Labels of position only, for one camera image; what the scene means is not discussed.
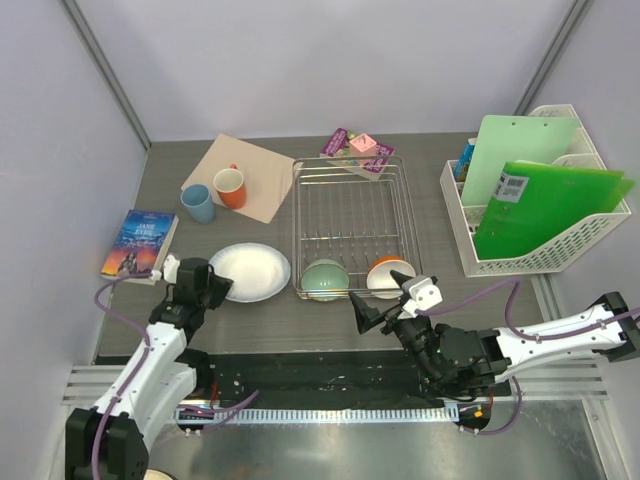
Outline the metal wire dish rack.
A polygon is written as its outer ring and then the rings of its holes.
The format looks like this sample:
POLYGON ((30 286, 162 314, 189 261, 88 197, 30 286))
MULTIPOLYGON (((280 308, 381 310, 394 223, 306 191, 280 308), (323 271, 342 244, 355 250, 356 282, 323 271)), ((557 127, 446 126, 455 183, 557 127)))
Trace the metal wire dish rack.
POLYGON ((400 289, 392 278, 368 281, 377 261, 397 257, 415 272, 422 258, 403 160, 303 158, 293 164, 293 273, 305 300, 331 301, 350 292, 392 299, 400 289), (336 262, 346 271, 341 286, 313 287, 303 279, 312 263, 336 262))

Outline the blue plastic cup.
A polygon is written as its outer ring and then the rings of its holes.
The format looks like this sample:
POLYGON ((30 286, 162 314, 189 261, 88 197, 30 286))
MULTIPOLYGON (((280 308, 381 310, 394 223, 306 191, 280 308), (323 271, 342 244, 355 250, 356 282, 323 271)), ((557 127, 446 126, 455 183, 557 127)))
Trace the blue plastic cup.
POLYGON ((181 192, 180 200, 196 222, 208 224, 215 220, 215 204, 206 185, 193 184, 186 187, 181 192))

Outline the orange ceramic mug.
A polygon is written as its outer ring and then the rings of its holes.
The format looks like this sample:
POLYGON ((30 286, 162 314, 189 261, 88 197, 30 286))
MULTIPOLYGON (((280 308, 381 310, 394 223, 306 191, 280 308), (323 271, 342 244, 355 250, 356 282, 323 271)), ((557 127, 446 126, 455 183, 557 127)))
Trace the orange ceramic mug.
POLYGON ((213 186, 222 204, 227 208, 237 210, 246 204, 247 191, 244 176, 235 164, 220 170, 214 176, 213 186))

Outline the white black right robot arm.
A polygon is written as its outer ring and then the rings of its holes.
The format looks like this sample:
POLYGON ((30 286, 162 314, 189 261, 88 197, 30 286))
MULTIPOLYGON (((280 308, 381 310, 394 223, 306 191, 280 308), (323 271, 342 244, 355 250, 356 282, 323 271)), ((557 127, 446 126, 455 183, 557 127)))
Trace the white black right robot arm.
POLYGON ((432 324, 433 317, 457 309, 442 306, 436 278, 398 271, 391 276, 400 295, 385 311, 350 293, 357 329, 364 334, 378 327, 384 335, 395 335, 416 365, 429 399, 471 402, 496 387, 508 387, 518 373, 566 357, 602 355, 620 362, 639 355, 639 311, 628 308, 617 292, 602 295, 576 315, 526 327, 514 325, 510 310, 515 298, 510 296, 505 326, 464 330, 432 324))

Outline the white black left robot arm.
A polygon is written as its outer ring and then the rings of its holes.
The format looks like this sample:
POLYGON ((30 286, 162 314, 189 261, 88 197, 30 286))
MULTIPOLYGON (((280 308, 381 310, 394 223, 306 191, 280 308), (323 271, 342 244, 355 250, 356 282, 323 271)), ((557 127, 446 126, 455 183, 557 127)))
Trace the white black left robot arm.
POLYGON ((173 255, 150 276, 167 288, 141 343, 109 389, 66 421, 67 479, 143 478, 153 443, 179 403, 212 389, 209 357, 189 343, 206 312, 225 300, 232 280, 218 276, 206 259, 173 255))

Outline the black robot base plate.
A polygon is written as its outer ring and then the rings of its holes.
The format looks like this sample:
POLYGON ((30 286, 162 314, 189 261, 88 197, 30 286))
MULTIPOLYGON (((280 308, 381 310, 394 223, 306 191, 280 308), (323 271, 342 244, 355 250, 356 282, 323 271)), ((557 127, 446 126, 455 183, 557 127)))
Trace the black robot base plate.
POLYGON ((482 380, 469 391, 452 386, 428 388, 413 359, 401 350, 217 354, 209 357, 211 372, 197 391, 230 406, 254 391, 251 404, 262 409, 343 410, 430 407, 442 392, 467 400, 472 395, 509 396, 503 381, 482 380))

